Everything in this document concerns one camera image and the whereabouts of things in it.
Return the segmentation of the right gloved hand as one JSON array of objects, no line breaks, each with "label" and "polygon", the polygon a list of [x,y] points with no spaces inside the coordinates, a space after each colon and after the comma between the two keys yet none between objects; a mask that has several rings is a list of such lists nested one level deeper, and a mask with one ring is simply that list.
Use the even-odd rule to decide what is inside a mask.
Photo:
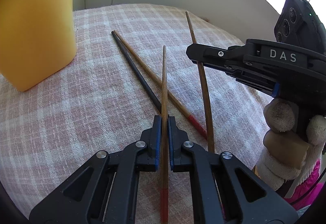
[{"label": "right gloved hand", "polygon": [[264,108],[264,117],[269,131],[264,136],[256,171],[273,190],[291,182],[285,194],[290,198],[320,160],[325,145],[325,117],[316,115],[311,119],[304,130],[306,141],[292,131],[296,119],[288,102],[272,100]]}]

